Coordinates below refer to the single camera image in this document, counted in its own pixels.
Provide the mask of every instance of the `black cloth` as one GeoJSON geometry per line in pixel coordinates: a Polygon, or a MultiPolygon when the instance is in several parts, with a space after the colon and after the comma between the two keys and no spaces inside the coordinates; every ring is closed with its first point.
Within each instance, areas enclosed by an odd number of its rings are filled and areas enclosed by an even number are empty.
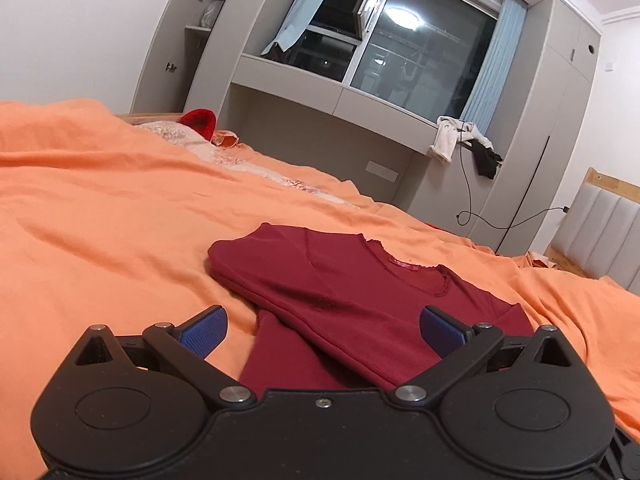
{"type": "Polygon", "coordinates": [[[471,139],[471,153],[474,156],[478,175],[493,180],[498,171],[498,162],[502,162],[502,157],[491,148],[484,147],[477,139],[471,139]]]}

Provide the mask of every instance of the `white cloth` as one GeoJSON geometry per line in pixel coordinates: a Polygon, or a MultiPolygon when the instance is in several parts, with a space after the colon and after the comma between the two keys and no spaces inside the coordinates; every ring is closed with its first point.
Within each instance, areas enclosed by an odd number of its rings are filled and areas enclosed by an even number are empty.
{"type": "Polygon", "coordinates": [[[438,117],[438,133],[433,146],[429,147],[427,155],[442,162],[451,162],[453,150],[457,142],[477,139],[480,144],[491,150],[494,145],[478,131],[474,123],[463,122],[453,117],[438,117]]]}

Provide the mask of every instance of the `maroon shirt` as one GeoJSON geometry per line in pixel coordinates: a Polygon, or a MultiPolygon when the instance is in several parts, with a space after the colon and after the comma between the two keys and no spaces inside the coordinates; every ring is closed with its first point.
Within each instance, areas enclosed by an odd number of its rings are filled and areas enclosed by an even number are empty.
{"type": "Polygon", "coordinates": [[[265,388],[393,389],[433,366],[438,355],[418,318],[434,305],[471,326],[487,321],[507,335],[531,335],[519,304],[463,281],[444,266],[396,260],[376,240],[262,224],[209,249],[210,274],[253,301],[255,346],[241,382],[265,388]]]}

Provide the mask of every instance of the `orange blanket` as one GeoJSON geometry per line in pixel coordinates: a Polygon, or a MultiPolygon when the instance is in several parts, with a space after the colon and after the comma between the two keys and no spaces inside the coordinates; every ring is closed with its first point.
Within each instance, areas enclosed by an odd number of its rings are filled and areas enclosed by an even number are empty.
{"type": "Polygon", "coordinates": [[[214,241],[242,237],[261,222],[362,232],[400,260],[444,264],[520,303],[533,325],[564,331],[618,422],[640,438],[640,298],[558,270],[521,269],[359,196],[350,183],[245,146],[233,150],[359,208],[206,164],[94,102],[0,105],[0,478],[31,480],[44,471],[31,407],[90,324],[140,333],[222,304],[230,329],[209,361],[237,377],[255,315],[207,275],[204,261],[214,241]]]}

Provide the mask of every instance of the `light blue curtain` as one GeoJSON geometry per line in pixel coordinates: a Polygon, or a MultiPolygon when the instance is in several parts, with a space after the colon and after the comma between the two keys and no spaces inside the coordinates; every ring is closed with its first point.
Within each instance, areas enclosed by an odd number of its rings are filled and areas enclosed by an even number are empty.
{"type": "Polygon", "coordinates": [[[323,0],[294,0],[293,5],[284,19],[278,35],[275,37],[262,54],[266,54],[274,43],[280,45],[285,51],[290,49],[293,44],[302,36],[302,33],[308,27],[311,20],[318,12],[323,0]]]}
{"type": "Polygon", "coordinates": [[[504,0],[500,8],[489,49],[480,68],[469,101],[462,110],[460,119],[475,123],[483,135],[486,134],[502,88],[516,53],[520,33],[527,17],[527,4],[523,0],[504,0]]]}

